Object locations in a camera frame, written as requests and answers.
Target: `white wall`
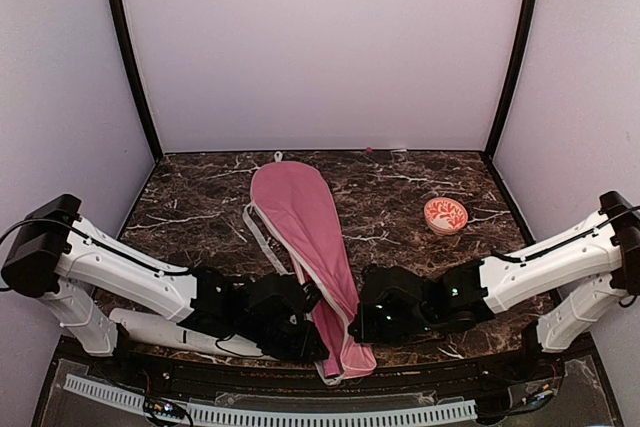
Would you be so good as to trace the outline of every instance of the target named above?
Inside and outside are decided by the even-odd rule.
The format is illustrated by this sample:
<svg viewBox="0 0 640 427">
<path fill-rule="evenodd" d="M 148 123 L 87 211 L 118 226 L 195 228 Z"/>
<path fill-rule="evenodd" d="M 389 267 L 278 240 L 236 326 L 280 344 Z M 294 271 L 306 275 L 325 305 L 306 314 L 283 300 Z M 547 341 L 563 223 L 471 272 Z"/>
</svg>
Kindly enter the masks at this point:
<svg viewBox="0 0 640 427">
<path fill-rule="evenodd" d="M 0 12 L 0 231 L 71 192 L 117 232 L 152 159 L 108 1 L 0 0 Z M 37 301 L 0 294 L 0 424 L 31 425 L 59 333 Z"/>
<path fill-rule="evenodd" d="M 640 203 L 640 0 L 538 0 L 496 162 L 539 239 L 608 190 Z M 640 425 L 640 308 L 594 336 L 626 425 Z"/>
<path fill-rule="evenodd" d="M 167 151 L 482 149 L 521 0 L 125 0 Z"/>
</svg>

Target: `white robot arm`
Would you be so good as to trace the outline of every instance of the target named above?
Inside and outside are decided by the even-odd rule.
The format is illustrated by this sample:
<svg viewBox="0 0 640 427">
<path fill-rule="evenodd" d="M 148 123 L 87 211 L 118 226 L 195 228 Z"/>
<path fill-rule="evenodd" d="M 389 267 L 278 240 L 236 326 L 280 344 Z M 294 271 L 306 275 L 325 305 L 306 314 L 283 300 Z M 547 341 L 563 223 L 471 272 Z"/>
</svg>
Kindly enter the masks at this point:
<svg viewBox="0 0 640 427">
<path fill-rule="evenodd" d="M 640 217 L 617 192 L 601 209 L 548 240 L 494 253 L 428 280 L 402 267 L 365 276 L 350 333 L 358 342 L 398 343 L 434 330 L 463 332 L 523 300 L 584 279 L 523 331 L 526 356 L 562 352 L 621 299 L 640 294 Z"/>
<path fill-rule="evenodd" d="M 116 326 L 71 281 L 114 292 L 159 313 L 184 331 L 228 339 L 240 335 L 265 356 L 317 361 L 328 357 L 306 314 L 320 298 L 312 284 L 269 274 L 252 281 L 212 268 L 188 269 L 149 257 L 112 239 L 78 215 L 80 200 L 63 195 L 29 214 L 0 271 L 7 286 L 39 299 L 96 356 L 118 348 Z"/>
<path fill-rule="evenodd" d="M 460 332 L 528 297 L 585 279 L 523 333 L 540 353 L 567 349 L 620 299 L 640 293 L 637 209 L 615 192 L 603 195 L 601 204 L 555 237 L 467 262 L 435 281 L 401 267 L 372 271 L 350 333 L 358 342 L 384 343 L 425 330 Z M 88 353 L 112 355 L 124 329 L 72 279 L 131 299 L 201 337 L 239 334 L 282 360 L 328 355 L 305 318 L 318 300 L 312 285 L 300 286 L 292 276 L 269 274 L 253 282 L 167 264 L 110 238 L 77 214 L 79 206 L 63 195 L 12 227 L 20 231 L 1 275 L 9 288 L 44 302 Z"/>
</svg>

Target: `black frame edge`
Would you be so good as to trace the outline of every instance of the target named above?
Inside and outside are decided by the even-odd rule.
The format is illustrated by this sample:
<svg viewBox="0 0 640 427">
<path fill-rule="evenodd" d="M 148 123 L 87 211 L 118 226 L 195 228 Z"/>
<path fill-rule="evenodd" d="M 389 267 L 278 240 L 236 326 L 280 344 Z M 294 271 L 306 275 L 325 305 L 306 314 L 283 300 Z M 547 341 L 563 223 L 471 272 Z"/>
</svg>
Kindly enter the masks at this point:
<svg viewBox="0 0 640 427">
<path fill-rule="evenodd" d="M 127 226 L 129 225 L 129 222 L 131 222 L 131 217 L 133 216 L 133 213 L 135 212 L 136 207 L 140 203 L 142 194 L 144 194 L 144 191 L 147 190 L 147 186 L 149 185 L 149 182 L 153 178 L 153 175 L 158 170 L 158 166 L 160 165 L 161 160 L 162 159 L 158 159 L 153 164 L 153 167 L 151 168 L 151 172 L 149 172 L 149 175 L 147 175 L 147 179 L 142 184 L 142 187 L 140 188 L 140 192 L 138 192 L 138 195 L 136 196 L 136 200 L 134 200 L 133 204 L 131 204 L 131 208 L 129 208 L 129 212 L 127 212 L 127 216 L 124 218 L 124 221 L 122 222 L 122 226 L 120 227 L 120 230 L 118 231 L 118 236 L 116 237 L 117 240 L 120 240 L 120 237 L 122 237 L 122 234 L 124 234 L 124 231 L 127 230 Z"/>
<path fill-rule="evenodd" d="M 407 152 L 451 152 L 455 154 L 482 154 L 481 150 L 473 149 L 406 149 Z M 253 150 L 194 150 L 194 151 L 169 151 L 164 155 L 196 155 L 196 154 L 241 154 L 241 153 L 256 153 L 256 152 L 282 152 L 287 154 L 288 152 L 366 152 L 363 149 L 253 149 Z M 373 149 L 373 152 L 399 152 L 395 149 Z"/>
<path fill-rule="evenodd" d="M 500 138 L 502 137 L 502 132 L 504 131 L 507 117 L 509 115 L 509 109 L 513 101 L 513 95 L 518 84 L 518 77 L 520 75 L 522 60 L 524 59 L 525 50 L 527 48 L 527 39 L 529 38 L 535 3 L 536 0 L 522 0 L 520 17 L 518 18 L 518 27 L 513 41 L 509 67 L 507 68 L 507 75 L 504 79 L 502 93 L 500 94 L 500 100 L 498 101 L 498 108 L 493 119 L 493 125 L 491 126 L 491 133 L 489 134 L 489 139 L 487 140 L 487 145 L 484 149 L 484 153 L 490 159 L 493 159 L 493 156 L 496 154 L 496 150 L 498 149 L 498 144 L 500 143 Z"/>
<path fill-rule="evenodd" d="M 153 118 L 151 117 L 147 98 L 144 95 L 144 88 L 142 87 L 138 64 L 133 53 L 133 44 L 131 43 L 129 27 L 127 26 L 124 4 L 122 0 L 109 0 L 109 5 L 111 6 L 113 25 L 116 30 L 116 36 L 120 46 L 120 54 L 122 56 L 122 62 L 124 63 L 124 69 L 127 73 L 127 79 L 129 80 L 129 87 L 131 88 L 133 101 L 136 104 L 136 110 L 140 117 L 140 123 L 142 124 L 147 144 L 149 145 L 153 158 L 157 162 L 163 156 L 162 146 L 160 145 L 160 139 L 158 138 L 156 128 L 153 125 Z"/>
<path fill-rule="evenodd" d="M 42 425 L 44 411 L 47 407 L 47 404 L 49 403 L 51 388 L 53 387 L 53 379 L 55 378 L 56 371 L 58 370 L 58 363 L 58 356 L 54 352 L 53 358 L 51 359 L 51 362 L 49 362 L 49 367 L 47 368 L 47 374 L 44 378 L 44 382 L 42 383 L 42 387 L 40 388 L 38 402 L 36 403 L 36 408 L 33 412 L 33 417 L 31 418 L 31 427 L 40 427 Z"/>
<path fill-rule="evenodd" d="M 489 157 L 486 153 L 483 152 L 480 154 L 480 158 L 484 162 L 484 165 L 489 171 L 491 178 L 495 182 L 496 186 L 498 187 L 498 190 L 500 191 L 500 194 L 502 195 L 505 203 L 507 204 L 507 207 L 511 211 L 511 214 L 513 215 L 513 220 L 515 220 L 516 225 L 518 226 L 518 230 L 520 230 L 520 234 L 522 234 L 522 238 L 524 239 L 525 243 L 527 244 L 527 246 L 535 244 L 536 240 L 534 239 L 533 234 L 531 233 L 531 230 L 529 230 L 529 226 L 527 225 L 527 222 L 524 220 L 522 212 L 520 212 L 518 205 L 516 204 L 515 200 L 513 200 L 513 197 L 511 196 L 511 192 L 509 192 L 509 189 L 507 189 L 507 186 L 502 180 L 502 176 L 498 172 L 498 169 L 496 169 L 496 166 L 493 165 L 493 161 L 491 160 L 491 157 Z"/>
<path fill-rule="evenodd" d="M 599 356 L 591 336 L 588 333 L 580 335 L 569 349 L 562 353 L 565 361 L 580 358 L 584 355 L 591 355 L 593 357 L 594 363 L 598 368 L 598 375 L 600 376 L 602 372 L 598 366 Z M 280 385 L 280 380 L 276 378 L 266 379 L 260 376 L 254 377 L 255 373 L 252 374 L 252 372 L 245 372 L 249 374 L 249 377 L 252 379 L 251 383 L 228 382 L 229 379 L 235 379 L 235 374 L 240 374 L 240 372 L 244 370 L 239 367 L 166 359 L 153 354 L 143 354 L 139 352 L 131 352 L 129 361 L 132 362 L 132 365 L 143 365 L 145 370 L 150 372 L 153 384 L 162 386 L 158 387 L 158 392 L 162 392 L 163 395 L 169 396 L 170 398 L 177 399 L 195 397 L 201 400 L 215 400 L 221 392 L 251 393 L 265 396 L 275 395 L 281 397 L 291 394 L 288 389 L 301 389 L 300 395 L 309 395 L 312 397 L 324 397 L 325 395 L 349 397 L 352 395 L 406 394 L 423 392 L 425 390 L 436 390 L 438 396 L 441 398 L 462 396 L 466 399 L 477 399 L 479 397 L 494 395 L 501 392 L 504 388 L 503 385 L 498 386 L 483 381 L 482 371 L 491 368 L 497 373 L 502 373 L 504 362 L 509 363 L 515 360 L 516 357 L 516 352 L 503 352 L 501 354 L 475 359 L 424 364 L 416 366 L 416 373 L 411 376 L 411 378 L 414 379 L 412 382 L 408 382 L 406 378 L 402 379 L 401 376 L 397 375 L 398 372 L 402 372 L 403 370 L 390 369 L 386 372 L 387 375 L 382 376 L 386 378 L 386 380 L 382 380 L 382 383 L 375 382 L 375 384 L 373 384 L 370 382 L 373 377 L 379 376 L 374 373 L 373 376 L 365 378 L 355 384 L 347 382 L 345 384 L 346 392 L 343 392 L 343 389 L 326 389 L 326 386 L 322 384 L 313 370 L 303 371 L 304 374 L 309 374 L 314 379 L 314 384 L 310 388 L 308 381 L 305 382 L 304 379 L 300 378 L 300 371 L 280 371 L 276 369 L 275 374 L 278 379 L 280 375 L 289 377 L 286 381 L 287 389 L 281 391 L 273 388 L 276 385 Z M 83 363 L 89 367 L 95 362 L 95 358 L 90 357 L 76 339 L 65 336 L 61 336 L 60 338 L 53 362 L 58 362 L 60 359 Z M 160 375 L 163 372 L 170 372 L 169 381 L 162 380 Z M 548 372 L 544 369 L 538 369 L 530 380 L 546 377 L 548 377 Z M 604 373 L 604 377 L 600 377 L 600 379 L 603 382 L 603 387 L 606 389 L 608 380 L 606 379 L 606 373 Z M 48 383 L 45 382 L 42 389 L 42 397 L 46 397 L 45 393 L 51 388 L 51 380 L 53 380 L 53 376 L 48 379 Z M 615 416 L 620 419 L 615 398 L 611 397 L 611 393 L 607 390 L 605 390 L 605 395 L 607 396 L 612 414 L 615 414 Z M 614 423 L 614 425 L 615 427 L 622 427 L 622 423 Z"/>
</svg>

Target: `white cable tray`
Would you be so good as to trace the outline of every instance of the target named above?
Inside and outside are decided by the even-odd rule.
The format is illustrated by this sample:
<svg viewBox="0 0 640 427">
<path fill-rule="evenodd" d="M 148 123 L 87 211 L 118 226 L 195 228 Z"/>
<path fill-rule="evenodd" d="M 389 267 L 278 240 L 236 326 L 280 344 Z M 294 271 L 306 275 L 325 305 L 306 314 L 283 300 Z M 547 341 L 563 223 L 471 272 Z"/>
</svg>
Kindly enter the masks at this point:
<svg viewBox="0 0 640 427">
<path fill-rule="evenodd" d="M 67 375 L 64 389 L 119 410 L 143 415 L 142 394 L 134 394 L 73 374 Z M 195 425 L 205 427 L 426 427 L 477 418 L 473 400 L 412 409 L 338 414 L 228 409 L 197 402 L 189 402 L 185 408 L 191 414 Z"/>
</svg>

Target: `white strap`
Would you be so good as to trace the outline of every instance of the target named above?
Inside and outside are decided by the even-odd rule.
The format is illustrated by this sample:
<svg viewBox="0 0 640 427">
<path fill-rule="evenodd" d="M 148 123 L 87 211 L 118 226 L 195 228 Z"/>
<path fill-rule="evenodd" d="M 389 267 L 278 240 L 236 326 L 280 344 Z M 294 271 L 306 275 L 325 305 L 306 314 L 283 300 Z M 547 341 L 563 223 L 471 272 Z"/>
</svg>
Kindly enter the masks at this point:
<svg viewBox="0 0 640 427">
<path fill-rule="evenodd" d="M 284 265 L 282 265 L 282 262 L 280 262 L 280 260 L 278 260 L 278 257 L 276 257 L 276 254 L 273 253 L 273 250 L 271 250 L 271 247 L 269 247 L 269 244 L 267 243 L 267 239 L 264 238 L 264 235 L 262 235 L 262 232 L 260 232 L 260 229 L 251 218 L 250 212 L 253 210 L 253 205 L 253 202 L 249 202 L 244 208 L 244 212 L 242 213 L 242 220 L 244 220 L 245 225 L 256 238 L 256 242 L 258 242 L 260 249 L 262 249 L 264 255 L 267 256 L 267 259 L 269 259 L 271 265 L 273 265 L 280 274 L 289 274 L 287 269 L 284 268 Z"/>
</svg>

